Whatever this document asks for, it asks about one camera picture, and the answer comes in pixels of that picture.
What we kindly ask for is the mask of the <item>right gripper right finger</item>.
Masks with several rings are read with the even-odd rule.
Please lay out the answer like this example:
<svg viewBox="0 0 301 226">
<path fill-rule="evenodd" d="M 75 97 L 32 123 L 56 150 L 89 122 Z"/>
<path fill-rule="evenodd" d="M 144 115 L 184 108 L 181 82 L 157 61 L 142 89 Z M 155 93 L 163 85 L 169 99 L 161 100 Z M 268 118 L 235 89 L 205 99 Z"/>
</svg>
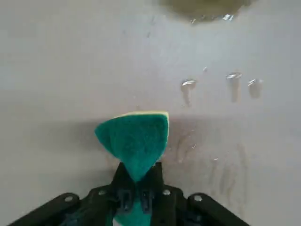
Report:
<svg viewBox="0 0 301 226">
<path fill-rule="evenodd" d="M 205 193 L 184 197 L 179 188 L 164 184 L 157 162 L 141 180 L 141 206 L 151 226 L 248 226 Z"/>
</svg>

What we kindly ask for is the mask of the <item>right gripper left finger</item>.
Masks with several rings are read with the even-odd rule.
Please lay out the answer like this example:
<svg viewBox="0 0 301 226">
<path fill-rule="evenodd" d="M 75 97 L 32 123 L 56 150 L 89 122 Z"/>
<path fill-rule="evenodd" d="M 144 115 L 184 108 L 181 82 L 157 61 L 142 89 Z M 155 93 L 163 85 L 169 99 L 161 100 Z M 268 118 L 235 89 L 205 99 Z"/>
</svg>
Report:
<svg viewBox="0 0 301 226">
<path fill-rule="evenodd" d="M 11 223 L 13 226 L 111 226 L 116 213 L 134 204 L 135 184 L 123 163 L 110 184 L 90 190 L 81 199 L 63 193 Z"/>
</svg>

